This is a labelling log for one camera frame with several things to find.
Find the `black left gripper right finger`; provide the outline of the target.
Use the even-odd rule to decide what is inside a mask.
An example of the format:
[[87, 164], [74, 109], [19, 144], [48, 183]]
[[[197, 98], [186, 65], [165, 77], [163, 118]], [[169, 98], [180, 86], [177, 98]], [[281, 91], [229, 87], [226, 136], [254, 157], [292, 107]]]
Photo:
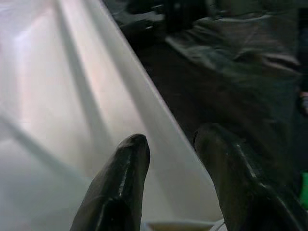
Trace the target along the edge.
[[281, 155], [253, 150], [218, 124], [195, 133], [195, 151], [207, 169], [229, 231], [305, 231], [302, 177]]

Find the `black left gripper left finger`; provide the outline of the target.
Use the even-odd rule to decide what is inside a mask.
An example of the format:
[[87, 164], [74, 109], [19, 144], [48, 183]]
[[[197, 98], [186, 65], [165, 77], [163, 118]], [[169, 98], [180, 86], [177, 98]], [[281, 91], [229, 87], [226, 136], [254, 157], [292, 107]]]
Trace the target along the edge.
[[138, 231], [150, 149], [143, 134], [125, 138], [92, 180], [72, 231]]

